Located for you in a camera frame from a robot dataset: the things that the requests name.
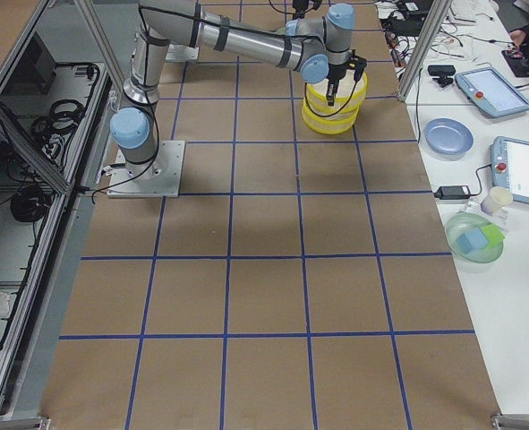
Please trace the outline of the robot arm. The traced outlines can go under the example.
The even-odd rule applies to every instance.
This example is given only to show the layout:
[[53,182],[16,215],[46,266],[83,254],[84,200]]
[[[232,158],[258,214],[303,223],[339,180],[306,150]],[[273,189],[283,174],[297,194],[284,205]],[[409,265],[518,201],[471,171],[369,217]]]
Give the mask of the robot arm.
[[347,72],[354,71],[360,79],[367,65],[351,47],[355,12],[349,4],[334,4],[320,18],[292,20],[277,31],[211,13],[193,1],[141,1],[138,12],[140,33],[123,87],[126,101],[109,124],[129,181],[154,178],[164,169],[155,110],[160,75],[172,45],[205,44],[217,52],[230,51],[296,71],[307,84],[325,82],[329,104]]

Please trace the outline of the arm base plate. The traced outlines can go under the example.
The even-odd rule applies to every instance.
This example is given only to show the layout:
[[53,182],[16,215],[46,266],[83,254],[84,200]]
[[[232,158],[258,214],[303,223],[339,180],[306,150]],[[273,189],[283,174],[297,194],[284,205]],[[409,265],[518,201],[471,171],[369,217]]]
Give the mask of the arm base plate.
[[197,62],[200,49],[171,43],[165,55],[166,63]]
[[111,174],[107,195],[112,198],[176,198],[180,191],[185,141],[161,141],[156,159],[137,166],[126,163],[121,149],[115,162],[123,164]]

